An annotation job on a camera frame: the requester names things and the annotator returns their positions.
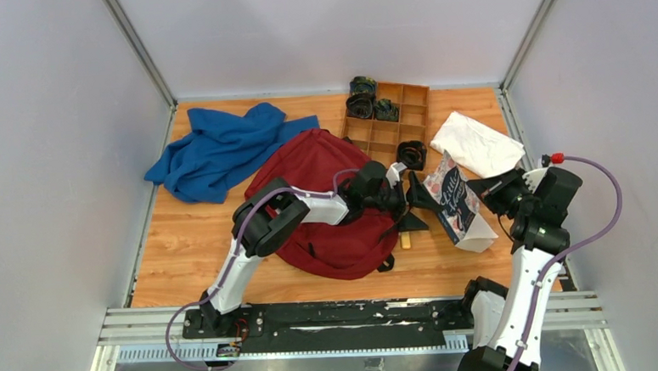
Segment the Little Women book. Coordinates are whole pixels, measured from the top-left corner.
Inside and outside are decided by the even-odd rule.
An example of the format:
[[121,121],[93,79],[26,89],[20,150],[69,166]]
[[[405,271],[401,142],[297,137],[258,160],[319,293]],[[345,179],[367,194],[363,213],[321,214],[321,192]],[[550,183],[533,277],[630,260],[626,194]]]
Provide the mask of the Little Women book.
[[480,199],[447,151],[423,184],[441,207],[436,215],[453,245],[476,254],[488,250],[498,235],[481,215]]

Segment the red backpack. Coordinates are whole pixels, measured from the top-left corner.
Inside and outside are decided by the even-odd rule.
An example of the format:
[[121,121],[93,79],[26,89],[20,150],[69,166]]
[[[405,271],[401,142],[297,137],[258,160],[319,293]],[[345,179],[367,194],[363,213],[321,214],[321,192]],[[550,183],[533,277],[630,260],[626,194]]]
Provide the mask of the red backpack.
[[362,171],[383,178],[387,168],[329,131],[298,133],[258,170],[244,197],[262,196],[277,179],[309,212],[277,250],[292,267],[340,280],[364,278],[392,261],[397,243],[388,210],[349,200],[350,181]]

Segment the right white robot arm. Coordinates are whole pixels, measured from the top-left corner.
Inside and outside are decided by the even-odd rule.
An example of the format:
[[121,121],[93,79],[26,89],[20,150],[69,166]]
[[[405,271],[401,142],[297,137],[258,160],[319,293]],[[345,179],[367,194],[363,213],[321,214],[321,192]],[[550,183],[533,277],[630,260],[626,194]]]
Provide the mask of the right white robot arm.
[[468,181],[488,210],[512,220],[513,263],[508,288],[483,277],[468,283],[460,312],[474,345],[458,371],[540,371],[546,305],[570,247],[562,223],[582,184],[556,166]]

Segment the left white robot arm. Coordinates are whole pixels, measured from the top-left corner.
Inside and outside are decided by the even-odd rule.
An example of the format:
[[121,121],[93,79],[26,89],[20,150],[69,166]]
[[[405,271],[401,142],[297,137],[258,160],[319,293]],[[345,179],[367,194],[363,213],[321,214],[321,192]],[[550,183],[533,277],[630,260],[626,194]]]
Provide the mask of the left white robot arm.
[[398,233],[428,228],[414,208],[442,211],[400,161],[338,171],[331,186],[311,191],[277,177],[234,212],[228,256],[198,302],[206,331],[218,339],[234,332],[244,292],[267,256],[313,275],[361,278],[393,262]]

